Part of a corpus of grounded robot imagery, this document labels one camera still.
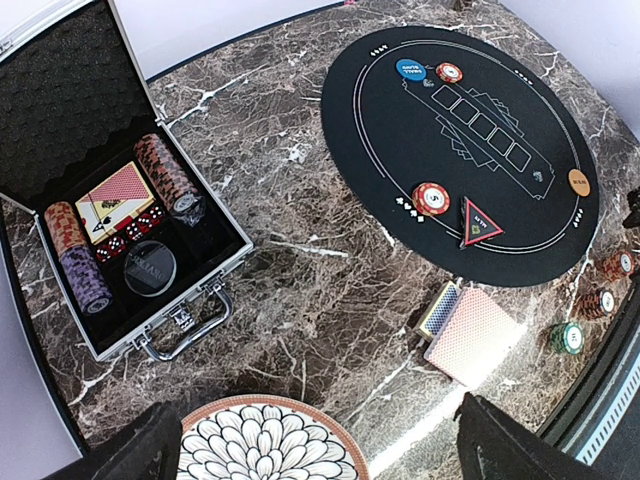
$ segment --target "blue round button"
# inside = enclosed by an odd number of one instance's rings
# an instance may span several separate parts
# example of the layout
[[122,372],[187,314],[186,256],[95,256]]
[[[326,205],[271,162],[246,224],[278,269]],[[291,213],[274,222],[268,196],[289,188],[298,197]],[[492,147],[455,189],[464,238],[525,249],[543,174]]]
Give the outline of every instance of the blue round button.
[[427,70],[415,60],[404,58],[396,62],[396,70],[407,80],[421,82],[427,78]]

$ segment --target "marble surface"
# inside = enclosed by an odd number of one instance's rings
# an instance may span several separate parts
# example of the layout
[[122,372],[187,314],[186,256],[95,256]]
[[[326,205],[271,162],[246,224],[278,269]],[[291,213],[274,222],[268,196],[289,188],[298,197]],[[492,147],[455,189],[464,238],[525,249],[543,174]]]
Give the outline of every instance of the marble surface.
[[[638,245],[621,221],[624,195],[640,183],[640,148],[562,55],[500,4],[451,7],[448,0],[363,0],[332,8],[251,35],[152,85],[173,132],[256,243],[228,277],[232,321],[173,363],[152,363],[137,351],[94,362],[31,218],[4,204],[35,328],[91,445],[155,401],[173,401],[187,414],[224,396],[268,393],[341,422],[376,478],[460,478],[452,414],[462,389],[422,359],[425,347],[412,332],[451,275],[364,210],[338,174],[320,125],[323,78],[336,55],[364,34],[410,24],[455,29],[518,59],[557,93],[596,159],[601,223],[587,258],[545,285],[480,286],[527,334],[477,392],[526,427],[541,425],[609,320],[583,322],[586,351],[576,357],[554,355],[538,337],[569,316],[575,295],[604,283],[593,259]],[[622,298],[628,283],[608,286]],[[168,324],[156,334],[174,336]]]

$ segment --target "orange round button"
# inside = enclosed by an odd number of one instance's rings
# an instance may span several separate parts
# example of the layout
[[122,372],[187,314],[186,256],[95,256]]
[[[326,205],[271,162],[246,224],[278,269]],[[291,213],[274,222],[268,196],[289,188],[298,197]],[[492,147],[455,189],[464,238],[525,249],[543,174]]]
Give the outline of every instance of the orange round button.
[[573,191],[581,197],[586,197],[591,193],[589,180],[587,180],[584,173],[575,168],[569,172],[569,185],[571,185]]

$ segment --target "poker case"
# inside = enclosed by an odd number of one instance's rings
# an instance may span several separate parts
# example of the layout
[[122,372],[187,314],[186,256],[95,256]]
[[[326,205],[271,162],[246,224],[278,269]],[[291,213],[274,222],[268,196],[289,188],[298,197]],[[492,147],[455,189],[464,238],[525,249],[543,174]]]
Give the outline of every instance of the poker case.
[[[253,244],[151,101],[112,0],[67,2],[57,18],[36,17],[30,23],[0,39],[0,197],[34,217],[58,284],[96,360],[135,348],[154,360],[170,361],[229,319],[233,306],[223,277],[243,262]],[[175,255],[177,273],[169,290],[154,298],[136,296],[118,277],[123,260],[113,259],[101,267],[112,305],[84,315],[43,214],[58,201],[73,205],[134,160],[133,145],[150,133],[163,140],[204,197],[206,213],[195,227],[167,219],[149,234]],[[189,307],[203,295],[220,301],[223,313],[196,321]],[[161,351],[154,346],[153,331],[168,320],[184,333]]]

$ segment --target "black oval mat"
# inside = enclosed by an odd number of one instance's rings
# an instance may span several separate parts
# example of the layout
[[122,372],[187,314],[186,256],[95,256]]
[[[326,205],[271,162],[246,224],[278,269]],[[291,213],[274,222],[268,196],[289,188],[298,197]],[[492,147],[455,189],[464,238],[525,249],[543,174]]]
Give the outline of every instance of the black oval mat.
[[[417,62],[426,79],[415,71],[403,77],[400,60]],[[462,70],[459,83],[436,75],[443,62]],[[598,183],[578,126],[541,80],[484,42],[427,27],[359,39],[329,70],[322,125],[340,173],[365,207],[396,238],[456,275],[536,285],[575,265],[593,237]],[[572,169],[588,178],[588,197],[571,189]],[[423,182],[447,190],[446,213],[414,210],[411,193]],[[504,233],[461,250],[465,196]]]

